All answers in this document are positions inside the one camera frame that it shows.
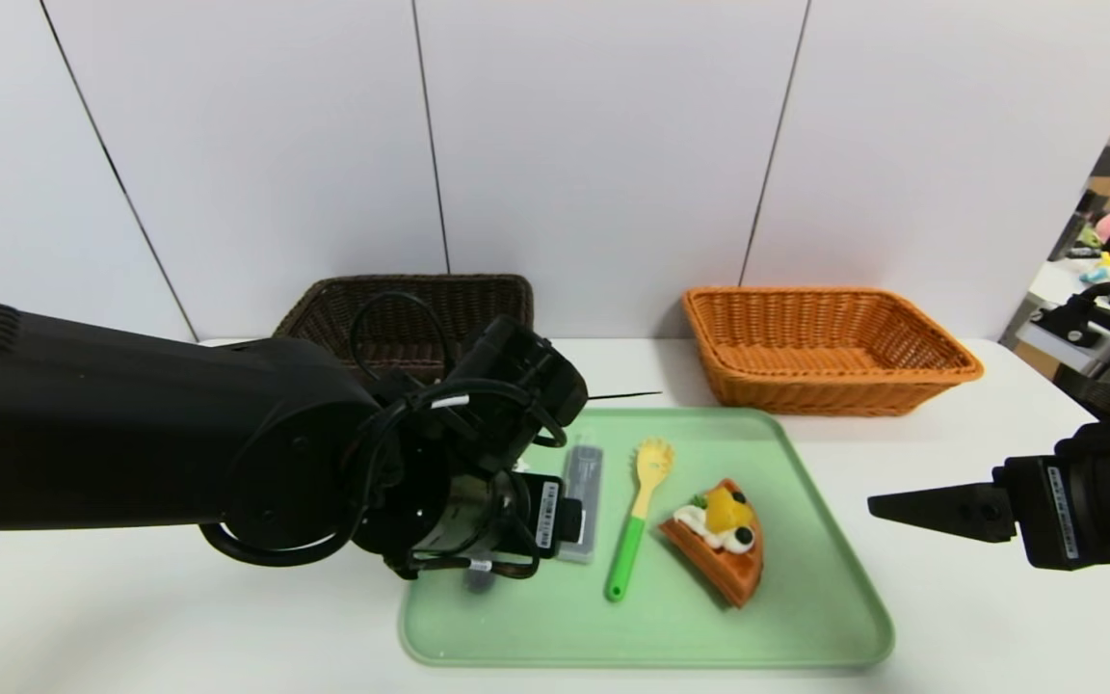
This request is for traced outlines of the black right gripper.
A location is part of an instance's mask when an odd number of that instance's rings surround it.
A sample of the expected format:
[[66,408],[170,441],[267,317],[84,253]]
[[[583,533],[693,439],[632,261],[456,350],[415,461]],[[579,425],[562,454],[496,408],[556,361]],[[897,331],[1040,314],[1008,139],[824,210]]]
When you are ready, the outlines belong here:
[[992,474],[998,485],[875,495],[868,511],[988,544],[1012,541],[1020,527],[1027,561],[1040,570],[1110,564],[1110,421],[1084,423],[1051,453],[1009,457]]

